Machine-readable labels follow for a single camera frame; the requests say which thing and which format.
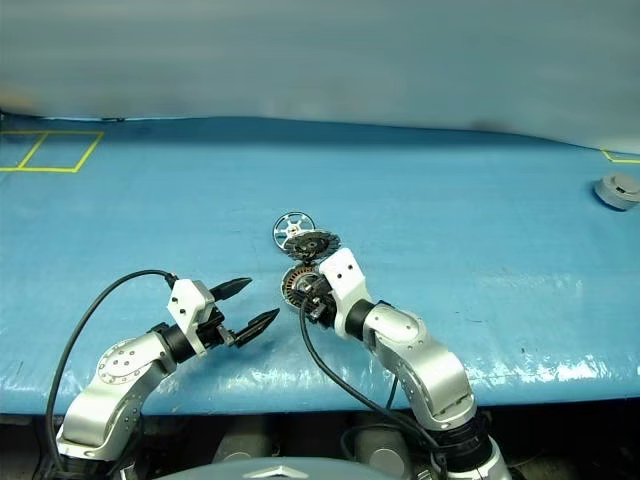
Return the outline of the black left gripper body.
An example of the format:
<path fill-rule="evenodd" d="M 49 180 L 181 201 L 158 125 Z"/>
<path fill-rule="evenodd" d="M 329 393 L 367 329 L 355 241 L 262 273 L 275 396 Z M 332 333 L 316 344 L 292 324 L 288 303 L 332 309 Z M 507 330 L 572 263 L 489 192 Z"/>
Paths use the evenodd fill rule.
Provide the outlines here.
<path fill-rule="evenodd" d="M 206 321 L 198 326 L 198 338 L 206 349 L 212 349 L 219 345 L 232 346 L 237 341 L 237 334 L 227 329 L 223 322 L 224 314 L 214 307 Z"/>

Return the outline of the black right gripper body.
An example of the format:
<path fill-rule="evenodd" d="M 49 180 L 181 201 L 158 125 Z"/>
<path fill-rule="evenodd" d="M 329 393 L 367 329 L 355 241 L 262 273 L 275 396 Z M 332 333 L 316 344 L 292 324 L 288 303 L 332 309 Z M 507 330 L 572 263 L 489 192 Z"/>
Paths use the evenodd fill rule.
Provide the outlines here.
<path fill-rule="evenodd" d="M 331 287 L 325 277 L 317 277 L 298 290 L 298 299 L 305 303 L 300 309 L 312 324 L 324 329 L 333 329 L 336 317 L 336 303 Z"/>

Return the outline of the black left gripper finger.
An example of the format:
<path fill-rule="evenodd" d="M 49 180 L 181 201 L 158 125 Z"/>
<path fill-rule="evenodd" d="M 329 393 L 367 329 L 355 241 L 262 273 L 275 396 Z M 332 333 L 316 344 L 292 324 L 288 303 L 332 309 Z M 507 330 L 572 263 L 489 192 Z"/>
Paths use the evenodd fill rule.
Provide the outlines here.
<path fill-rule="evenodd" d="M 210 288 L 209 292 L 216 302 L 223 301 L 237 295 L 251 282 L 249 277 L 235 278 Z"/>
<path fill-rule="evenodd" d="M 247 326 L 235 334 L 234 346 L 242 347 L 261 335 L 276 319 L 279 308 L 263 312 L 249 321 Z"/>

